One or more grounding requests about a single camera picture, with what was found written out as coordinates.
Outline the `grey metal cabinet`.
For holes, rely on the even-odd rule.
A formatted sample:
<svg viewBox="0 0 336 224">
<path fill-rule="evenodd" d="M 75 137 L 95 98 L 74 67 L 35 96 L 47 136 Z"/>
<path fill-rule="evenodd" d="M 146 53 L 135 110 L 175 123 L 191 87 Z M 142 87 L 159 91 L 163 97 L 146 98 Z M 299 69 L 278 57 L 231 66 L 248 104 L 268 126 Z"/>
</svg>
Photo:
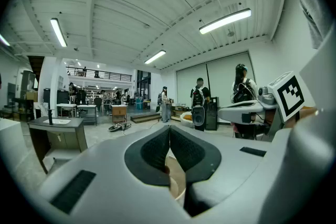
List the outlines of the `grey metal cabinet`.
<svg viewBox="0 0 336 224">
<path fill-rule="evenodd" d="M 22 72 L 22 81 L 20 89 L 22 91 L 31 92 L 34 89 L 35 84 L 35 74 L 29 70 L 24 70 Z"/>
</svg>

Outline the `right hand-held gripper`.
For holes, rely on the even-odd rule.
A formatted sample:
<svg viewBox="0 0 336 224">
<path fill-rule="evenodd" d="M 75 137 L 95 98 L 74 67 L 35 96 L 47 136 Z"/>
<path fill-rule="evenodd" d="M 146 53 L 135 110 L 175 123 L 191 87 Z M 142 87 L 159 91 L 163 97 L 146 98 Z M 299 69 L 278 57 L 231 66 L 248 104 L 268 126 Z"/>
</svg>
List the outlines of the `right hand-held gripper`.
<svg viewBox="0 0 336 224">
<path fill-rule="evenodd" d="M 217 115 L 220 119 L 232 123 L 255 124 L 255 120 L 251 118 L 253 114 L 263 112 L 264 108 L 277 109 L 285 123 L 303 108 L 304 103 L 305 99 L 297 74 L 294 71 L 288 71 L 266 86 L 260 87 L 258 100 L 227 105 L 220 108 Z"/>
</svg>

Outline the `white sink basin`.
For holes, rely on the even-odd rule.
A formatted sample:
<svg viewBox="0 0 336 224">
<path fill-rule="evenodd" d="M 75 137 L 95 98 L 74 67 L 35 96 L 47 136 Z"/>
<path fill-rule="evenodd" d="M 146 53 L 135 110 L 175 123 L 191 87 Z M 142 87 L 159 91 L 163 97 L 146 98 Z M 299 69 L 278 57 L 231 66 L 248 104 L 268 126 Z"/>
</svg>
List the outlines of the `white sink basin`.
<svg viewBox="0 0 336 224">
<path fill-rule="evenodd" d="M 60 125 L 65 125 L 70 123 L 71 120 L 67 119 L 51 119 L 50 120 L 45 120 L 44 123 L 48 123 L 49 125 L 54 125 L 54 124 L 60 124 Z"/>
</svg>

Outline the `black metal rack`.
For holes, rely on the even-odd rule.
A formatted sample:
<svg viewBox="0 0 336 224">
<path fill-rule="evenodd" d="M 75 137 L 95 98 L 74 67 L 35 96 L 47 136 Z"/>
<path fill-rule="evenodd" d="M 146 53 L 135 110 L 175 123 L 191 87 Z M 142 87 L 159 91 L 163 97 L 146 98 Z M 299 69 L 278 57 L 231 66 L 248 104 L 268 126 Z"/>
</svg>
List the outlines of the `black metal rack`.
<svg viewBox="0 0 336 224">
<path fill-rule="evenodd" d="M 33 108 L 33 100 L 13 98 L 9 101 L 9 105 L 0 110 L 0 116 L 9 120 L 28 122 L 35 118 Z"/>
</svg>

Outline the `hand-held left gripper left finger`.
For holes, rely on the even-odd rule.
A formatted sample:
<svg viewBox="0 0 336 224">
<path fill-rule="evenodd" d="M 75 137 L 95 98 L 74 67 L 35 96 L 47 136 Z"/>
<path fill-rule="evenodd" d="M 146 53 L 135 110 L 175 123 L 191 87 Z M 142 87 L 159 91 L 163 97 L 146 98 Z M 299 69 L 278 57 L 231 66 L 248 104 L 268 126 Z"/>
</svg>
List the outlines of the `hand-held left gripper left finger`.
<svg viewBox="0 0 336 224">
<path fill-rule="evenodd" d="M 98 143 L 47 177 L 39 209 L 52 224 L 182 224 L 189 214 L 162 168 L 167 125 Z"/>
</svg>

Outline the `low wooden step platform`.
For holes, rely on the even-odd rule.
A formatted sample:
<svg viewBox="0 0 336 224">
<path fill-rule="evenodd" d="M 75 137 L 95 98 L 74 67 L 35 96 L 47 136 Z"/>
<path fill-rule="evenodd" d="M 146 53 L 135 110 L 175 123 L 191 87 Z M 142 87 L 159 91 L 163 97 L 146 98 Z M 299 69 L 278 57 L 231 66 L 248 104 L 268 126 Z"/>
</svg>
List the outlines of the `low wooden step platform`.
<svg viewBox="0 0 336 224">
<path fill-rule="evenodd" d="M 152 113 L 152 112 L 147 113 L 147 114 L 142 113 L 142 114 L 130 116 L 130 120 L 136 124 L 154 121 L 154 120 L 160 120 L 160 119 L 161 119 L 160 113 Z"/>
</svg>

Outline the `white beanbag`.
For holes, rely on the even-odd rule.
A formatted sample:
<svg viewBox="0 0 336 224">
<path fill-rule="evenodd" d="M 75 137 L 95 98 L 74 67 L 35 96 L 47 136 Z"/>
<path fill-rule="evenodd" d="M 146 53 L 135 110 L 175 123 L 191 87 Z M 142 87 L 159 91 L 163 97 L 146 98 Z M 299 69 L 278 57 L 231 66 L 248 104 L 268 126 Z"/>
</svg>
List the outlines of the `white beanbag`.
<svg viewBox="0 0 336 224">
<path fill-rule="evenodd" d="M 189 120 L 184 119 L 184 115 L 187 115 L 187 114 L 192 116 L 192 113 L 190 111 L 184 112 L 180 115 L 180 122 L 183 126 L 193 129 L 194 128 L 193 121 L 189 121 Z"/>
</svg>

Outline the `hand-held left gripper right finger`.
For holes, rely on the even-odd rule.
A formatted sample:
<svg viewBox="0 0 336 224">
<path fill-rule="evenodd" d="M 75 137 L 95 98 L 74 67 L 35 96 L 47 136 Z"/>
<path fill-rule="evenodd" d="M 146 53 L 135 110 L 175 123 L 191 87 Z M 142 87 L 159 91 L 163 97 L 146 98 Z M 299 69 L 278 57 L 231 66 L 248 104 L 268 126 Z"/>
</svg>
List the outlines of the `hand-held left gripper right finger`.
<svg viewBox="0 0 336 224">
<path fill-rule="evenodd" d="M 188 155 L 184 206 L 170 202 L 174 218 L 261 218 L 280 169 L 280 135 L 272 142 L 244 140 L 170 127 L 171 151 Z"/>
</svg>

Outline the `dark wooden chair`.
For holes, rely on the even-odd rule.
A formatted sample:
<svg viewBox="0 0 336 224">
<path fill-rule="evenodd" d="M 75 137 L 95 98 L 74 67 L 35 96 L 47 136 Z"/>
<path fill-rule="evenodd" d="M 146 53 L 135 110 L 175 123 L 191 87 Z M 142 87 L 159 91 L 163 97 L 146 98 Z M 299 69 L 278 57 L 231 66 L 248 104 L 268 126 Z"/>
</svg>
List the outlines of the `dark wooden chair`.
<svg viewBox="0 0 336 224">
<path fill-rule="evenodd" d="M 43 116 L 28 122 L 29 133 L 40 165 L 48 174 L 56 160 L 68 161 L 85 151 L 87 141 L 83 119 L 69 118 L 65 125 L 44 123 Z"/>
</svg>

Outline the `white roller blind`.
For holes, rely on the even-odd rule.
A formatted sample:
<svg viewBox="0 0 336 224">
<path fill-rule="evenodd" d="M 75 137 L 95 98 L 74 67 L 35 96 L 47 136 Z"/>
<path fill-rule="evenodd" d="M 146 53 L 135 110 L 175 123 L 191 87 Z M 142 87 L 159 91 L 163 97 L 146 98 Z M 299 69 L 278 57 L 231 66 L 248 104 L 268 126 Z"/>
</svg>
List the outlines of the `white roller blind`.
<svg viewBox="0 0 336 224">
<path fill-rule="evenodd" d="M 185 103 L 187 107 L 190 107 L 191 90 L 196 86 L 196 80 L 203 78 L 204 86 L 210 89 L 211 96 L 218 98 L 218 105 L 230 105 L 235 68 L 239 63 L 248 68 L 249 77 L 254 79 L 250 56 L 247 52 L 179 70 L 176 73 L 178 103 Z"/>
</svg>

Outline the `black tower cabinet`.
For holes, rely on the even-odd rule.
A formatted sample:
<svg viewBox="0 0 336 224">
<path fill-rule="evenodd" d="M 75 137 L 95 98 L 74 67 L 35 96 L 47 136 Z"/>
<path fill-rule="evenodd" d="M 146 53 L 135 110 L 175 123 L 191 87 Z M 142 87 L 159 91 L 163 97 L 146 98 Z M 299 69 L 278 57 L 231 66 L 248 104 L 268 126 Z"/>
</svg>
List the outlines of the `black tower cabinet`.
<svg viewBox="0 0 336 224">
<path fill-rule="evenodd" d="M 211 97 L 206 110 L 206 127 L 205 130 L 216 131 L 218 128 L 218 97 Z"/>
</svg>

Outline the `small wooden cabinet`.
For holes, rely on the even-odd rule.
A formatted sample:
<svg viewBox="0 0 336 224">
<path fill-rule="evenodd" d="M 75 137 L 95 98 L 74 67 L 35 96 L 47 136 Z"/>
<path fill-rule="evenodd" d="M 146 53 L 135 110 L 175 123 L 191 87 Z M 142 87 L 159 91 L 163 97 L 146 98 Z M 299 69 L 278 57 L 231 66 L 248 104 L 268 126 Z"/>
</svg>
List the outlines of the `small wooden cabinet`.
<svg viewBox="0 0 336 224">
<path fill-rule="evenodd" d="M 125 123 L 127 122 L 127 106 L 126 105 L 112 105 L 112 122 Z"/>
</svg>

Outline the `black mezzanine railing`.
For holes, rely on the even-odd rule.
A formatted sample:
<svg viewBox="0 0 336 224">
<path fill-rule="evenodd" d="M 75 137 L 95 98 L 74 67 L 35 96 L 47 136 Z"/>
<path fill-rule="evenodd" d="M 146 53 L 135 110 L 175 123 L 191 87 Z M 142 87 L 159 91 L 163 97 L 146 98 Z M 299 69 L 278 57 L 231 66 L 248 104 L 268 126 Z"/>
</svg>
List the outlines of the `black mezzanine railing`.
<svg viewBox="0 0 336 224">
<path fill-rule="evenodd" d="M 67 74 L 69 76 L 75 76 L 75 77 L 83 77 L 82 76 L 82 69 L 83 68 L 77 68 L 77 67 L 70 67 L 67 66 Z M 86 78 L 94 78 L 95 71 L 93 69 L 87 69 Z M 131 82 L 132 76 L 129 74 L 122 74 L 122 73 L 115 73 L 115 72 L 109 72 L 109 71 L 99 71 L 99 77 L 95 79 L 106 79 L 106 80 L 117 80 L 117 81 L 123 81 L 123 82 Z"/>
</svg>

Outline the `white cabinet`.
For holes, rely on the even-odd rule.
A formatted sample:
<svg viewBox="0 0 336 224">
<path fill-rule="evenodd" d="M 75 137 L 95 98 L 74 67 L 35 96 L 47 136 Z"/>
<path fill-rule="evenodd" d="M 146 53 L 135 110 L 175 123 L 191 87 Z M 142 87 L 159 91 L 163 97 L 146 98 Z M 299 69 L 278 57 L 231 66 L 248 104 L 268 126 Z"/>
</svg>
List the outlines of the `white cabinet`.
<svg viewBox="0 0 336 224">
<path fill-rule="evenodd" d="M 19 122 L 0 118 L 0 157 L 10 171 L 28 155 L 28 149 Z"/>
</svg>

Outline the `low wooden shelf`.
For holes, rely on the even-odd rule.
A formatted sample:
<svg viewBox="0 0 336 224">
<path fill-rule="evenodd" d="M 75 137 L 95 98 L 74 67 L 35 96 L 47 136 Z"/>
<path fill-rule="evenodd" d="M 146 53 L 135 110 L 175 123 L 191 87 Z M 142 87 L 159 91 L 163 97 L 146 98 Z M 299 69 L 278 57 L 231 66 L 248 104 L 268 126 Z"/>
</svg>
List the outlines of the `low wooden shelf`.
<svg viewBox="0 0 336 224">
<path fill-rule="evenodd" d="M 185 103 L 172 103 L 171 105 L 171 119 L 180 121 L 180 116 L 190 111 L 190 108 Z"/>
</svg>

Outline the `dark staircase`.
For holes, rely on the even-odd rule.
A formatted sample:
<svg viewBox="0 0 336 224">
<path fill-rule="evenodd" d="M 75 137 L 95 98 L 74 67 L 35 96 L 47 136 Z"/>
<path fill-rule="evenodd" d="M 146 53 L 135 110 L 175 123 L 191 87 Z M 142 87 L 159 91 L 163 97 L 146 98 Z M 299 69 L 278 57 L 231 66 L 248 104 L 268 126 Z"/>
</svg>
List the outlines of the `dark staircase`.
<svg viewBox="0 0 336 224">
<path fill-rule="evenodd" d="M 44 56 L 28 56 L 32 72 L 35 74 L 37 82 L 39 82 L 44 58 L 45 58 Z"/>
</svg>

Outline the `black cabinets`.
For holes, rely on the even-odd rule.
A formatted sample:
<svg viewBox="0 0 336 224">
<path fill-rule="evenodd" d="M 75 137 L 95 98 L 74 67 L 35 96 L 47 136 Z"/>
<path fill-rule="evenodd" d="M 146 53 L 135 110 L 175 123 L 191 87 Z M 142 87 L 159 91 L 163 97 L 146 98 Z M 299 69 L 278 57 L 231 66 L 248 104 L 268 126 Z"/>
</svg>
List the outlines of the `black cabinets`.
<svg viewBox="0 0 336 224">
<path fill-rule="evenodd" d="M 43 102 L 50 103 L 50 88 L 44 88 Z M 69 103 L 69 92 L 66 90 L 57 90 L 57 104 Z"/>
</svg>

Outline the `person's right forearm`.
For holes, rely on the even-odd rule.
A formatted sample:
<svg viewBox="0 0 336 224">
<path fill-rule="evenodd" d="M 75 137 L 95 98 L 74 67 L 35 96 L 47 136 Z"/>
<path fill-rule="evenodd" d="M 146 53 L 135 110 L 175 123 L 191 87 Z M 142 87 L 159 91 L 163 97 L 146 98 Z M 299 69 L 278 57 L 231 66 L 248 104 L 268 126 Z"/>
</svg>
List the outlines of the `person's right forearm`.
<svg viewBox="0 0 336 224">
<path fill-rule="evenodd" d="M 285 122 L 283 128 L 293 128 L 299 120 L 314 114 L 317 110 L 318 109 L 316 107 L 304 106 L 300 111 L 298 111 L 294 116 Z"/>
</svg>

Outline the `black framed glass doors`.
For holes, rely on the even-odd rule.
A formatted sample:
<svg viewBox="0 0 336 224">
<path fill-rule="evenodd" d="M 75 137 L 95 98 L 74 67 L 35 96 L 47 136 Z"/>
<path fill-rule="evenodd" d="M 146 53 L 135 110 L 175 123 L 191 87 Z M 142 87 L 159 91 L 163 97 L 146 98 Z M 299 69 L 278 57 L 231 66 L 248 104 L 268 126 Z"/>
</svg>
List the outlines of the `black framed glass doors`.
<svg viewBox="0 0 336 224">
<path fill-rule="evenodd" d="M 141 97 L 144 101 L 150 100 L 151 73 L 147 71 L 137 71 L 136 97 Z"/>
</svg>

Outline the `white work table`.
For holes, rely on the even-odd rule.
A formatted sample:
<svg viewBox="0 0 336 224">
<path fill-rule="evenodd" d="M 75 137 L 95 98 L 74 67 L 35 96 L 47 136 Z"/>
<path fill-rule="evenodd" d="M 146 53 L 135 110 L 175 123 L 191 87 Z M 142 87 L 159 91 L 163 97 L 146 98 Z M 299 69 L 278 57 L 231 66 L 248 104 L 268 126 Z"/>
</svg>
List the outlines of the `white work table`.
<svg viewBox="0 0 336 224">
<path fill-rule="evenodd" d="M 57 112 L 61 117 L 75 118 L 77 116 L 77 106 L 75 104 L 60 103 L 57 104 Z"/>
<path fill-rule="evenodd" d="M 97 106 L 96 105 L 79 105 L 77 106 L 78 116 L 85 123 L 94 124 L 97 126 Z"/>
</svg>

